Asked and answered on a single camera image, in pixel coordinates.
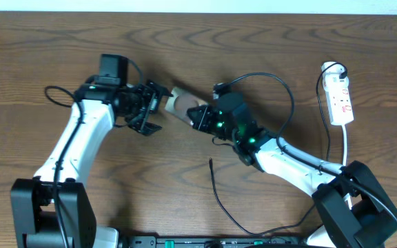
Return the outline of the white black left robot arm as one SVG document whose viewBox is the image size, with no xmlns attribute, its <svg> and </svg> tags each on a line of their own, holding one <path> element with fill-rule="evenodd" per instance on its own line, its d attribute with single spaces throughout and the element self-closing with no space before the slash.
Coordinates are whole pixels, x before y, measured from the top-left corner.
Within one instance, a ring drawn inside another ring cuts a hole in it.
<svg viewBox="0 0 397 248">
<path fill-rule="evenodd" d="M 46 162 L 32 178 L 18 178 L 10 190 L 18 247 L 124 247 L 113 227 L 101 227 L 85 184 L 95 156 L 116 124 L 149 136 L 161 126 L 148 122 L 170 91 L 152 81 L 127 85 L 84 83 L 70 94 L 68 124 Z"/>
</svg>

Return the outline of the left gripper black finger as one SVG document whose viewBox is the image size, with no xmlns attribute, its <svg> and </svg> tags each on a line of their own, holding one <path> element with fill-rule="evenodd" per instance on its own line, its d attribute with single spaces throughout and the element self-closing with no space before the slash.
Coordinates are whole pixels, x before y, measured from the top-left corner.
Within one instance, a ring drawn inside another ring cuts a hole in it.
<svg viewBox="0 0 397 248">
<path fill-rule="evenodd" d="M 156 92 L 158 99 L 161 99 L 164 96 L 173 97 L 173 94 L 166 87 L 155 83 L 153 80 L 148 79 L 146 85 Z"/>
<path fill-rule="evenodd" d="M 162 129 L 160 125 L 148 123 L 143 119 L 130 121 L 128 123 L 128 127 L 144 136 L 150 136 L 153 133 L 160 131 Z"/>
</svg>

